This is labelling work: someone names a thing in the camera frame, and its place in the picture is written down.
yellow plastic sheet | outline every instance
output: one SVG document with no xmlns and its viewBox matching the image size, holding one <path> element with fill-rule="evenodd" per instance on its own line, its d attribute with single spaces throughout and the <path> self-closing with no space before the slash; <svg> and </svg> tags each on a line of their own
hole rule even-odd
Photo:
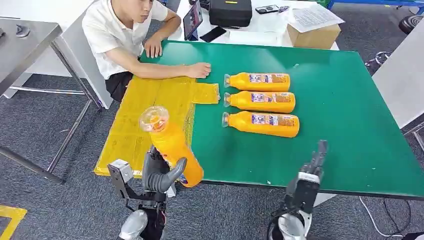
<svg viewBox="0 0 424 240">
<path fill-rule="evenodd" d="M 0 240 L 9 240 L 12 237 L 25 214 L 27 214 L 26 209 L 0 205 L 0 217 L 10 218 L 9 224 L 0 235 Z"/>
<path fill-rule="evenodd" d="M 169 111 L 170 121 L 185 132 L 191 144 L 194 110 L 198 104 L 217 104 L 218 84 L 197 83 L 194 78 L 142 79 L 129 82 L 94 173 L 109 176 L 108 164 L 116 159 L 129 162 L 135 178 L 142 175 L 145 153 L 152 145 L 150 136 L 139 127 L 139 118 L 148 107 L 163 106 Z"/>
</svg>

man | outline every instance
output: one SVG document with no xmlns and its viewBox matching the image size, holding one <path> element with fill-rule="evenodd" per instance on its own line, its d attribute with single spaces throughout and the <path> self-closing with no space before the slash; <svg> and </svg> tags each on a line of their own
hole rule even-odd
<svg viewBox="0 0 424 240">
<path fill-rule="evenodd" d="M 143 47 L 152 19 L 164 22 Z M 110 96 L 120 102 L 133 74 L 140 78 L 165 79 L 180 76 L 206 78 L 211 65 L 167 66 L 142 63 L 138 56 L 162 56 L 162 40 L 180 25 L 181 18 L 157 0 L 98 0 L 82 20 L 82 28 Z"/>
</svg>

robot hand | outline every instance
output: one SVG document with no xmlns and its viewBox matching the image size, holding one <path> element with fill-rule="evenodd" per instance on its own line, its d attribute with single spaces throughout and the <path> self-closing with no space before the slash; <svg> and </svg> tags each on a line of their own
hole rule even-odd
<svg viewBox="0 0 424 240">
<path fill-rule="evenodd" d="M 138 195 L 128 185 L 133 178 L 130 164 L 118 159 L 110 163 L 112 183 L 119 196 L 126 199 L 126 207 L 132 210 L 131 215 L 122 225 L 120 240 L 159 240 L 163 235 L 166 223 L 166 194 L 164 192 L 181 176 L 187 165 L 187 159 L 181 158 L 176 166 L 170 167 L 158 150 L 152 146 L 144 157 L 142 171 L 143 193 Z M 138 200 L 138 210 L 128 206 L 128 200 Z"/>
<path fill-rule="evenodd" d="M 306 240 L 323 176 L 327 148 L 327 141 L 320 140 L 318 152 L 312 153 L 311 161 L 305 163 L 288 184 L 284 201 L 273 212 L 273 219 L 268 223 L 267 240 Z"/>
<path fill-rule="evenodd" d="M 176 166 L 169 171 L 168 164 L 155 146 L 144 157 L 142 183 L 145 191 L 164 193 L 186 169 L 187 158 L 180 158 Z"/>
</svg>

green table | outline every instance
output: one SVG document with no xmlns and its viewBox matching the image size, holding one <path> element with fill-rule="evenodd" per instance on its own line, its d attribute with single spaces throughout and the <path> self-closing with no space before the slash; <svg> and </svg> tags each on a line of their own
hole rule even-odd
<svg viewBox="0 0 424 240">
<path fill-rule="evenodd" d="M 213 183 L 285 187 L 328 141 L 320 192 L 424 200 L 424 173 L 357 52 L 165 41 L 163 65 L 211 63 L 201 83 L 219 83 L 221 101 L 196 105 L 192 150 Z M 221 127 L 224 74 L 283 72 L 296 96 L 295 138 Z"/>
</svg>

